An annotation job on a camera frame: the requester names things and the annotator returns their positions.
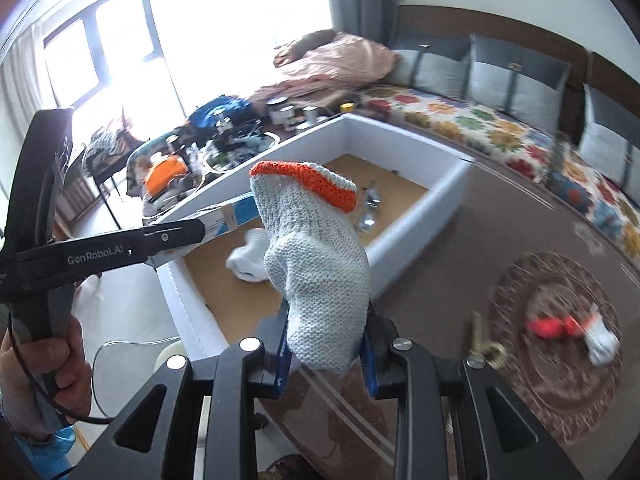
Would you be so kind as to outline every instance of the floor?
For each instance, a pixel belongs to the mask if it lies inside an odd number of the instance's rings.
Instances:
[[[113,190],[109,204],[123,228],[139,227],[142,206],[139,199],[125,194],[121,182]],[[74,237],[84,237],[113,231],[116,225],[101,202],[87,211],[73,227]],[[156,272],[145,264],[105,272],[100,278],[91,276],[82,284],[74,303],[74,314],[82,325],[86,360],[94,361],[98,348],[108,341],[150,342],[177,336]],[[117,410],[153,372],[156,356],[164,345],[155,347],[111,346],[100,351],[94,369],[94,387],[98,402],[107,412]],[[103,416],[96,405],[92,415]],[[91,446],[104,426],[84,422],[76,424],[80,440]],[[286,437],[274,424],[256,433],[258,470],[266,469],[275,460],[295,453]],[[72,463],[81,458],[80,442],[70,454]],[[197,457],[202,458],[202,450]],[[202,476],[201,463],[196,462],[196,475]]]

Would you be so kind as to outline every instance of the circular placemat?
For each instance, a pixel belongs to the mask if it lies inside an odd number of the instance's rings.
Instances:
[[[602,286],[565,256],[526,254],[502,275],[494,297],[492,339],[509,353],[500,374],[561,444],[593,430],[606,413],[620,382],[622,348],[611,364],[598,368],[583,339],[545,341],[526,330],[525,320],[570,314],[581,322],[591,303],[622,342]]]

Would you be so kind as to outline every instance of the orange bag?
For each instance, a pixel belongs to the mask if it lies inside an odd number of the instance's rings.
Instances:
[[[158,162],[146,174],[146,190],[149,195],[156,196],[164,190],[174,176],[188,173],[188,171],[187,165],[180,156],[170,155],[165,160]]]

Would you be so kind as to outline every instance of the human hand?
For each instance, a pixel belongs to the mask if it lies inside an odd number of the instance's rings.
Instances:
[[[69,410],[89,415],[91,410],[91,367],[84,360],[82,327],[71,316],[66,339],[53,337],[22,344],[20,355],[35,375],[56,370],[60,391],[54,400]],[[52,433],[45,428],[36,405],[33,388],[15,357],[8,333],[0,346],[0,392],[4,418],[17,433],[35,440],[47,440]]]

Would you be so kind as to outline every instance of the white cardboard box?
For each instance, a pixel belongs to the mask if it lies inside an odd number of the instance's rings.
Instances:
[[[349,153],[400,175],[426,192],[366,247],[372,297],[377,298],[424,250],[462,203],[473,158],[402,128],[347,114],[293,137],[222,176],[162,217],[178,220],[250,190],[258,160],[325,164]],[[178,334],[192,360],[220,354],[227,341],[191,280],[182,257],[158,269]]]

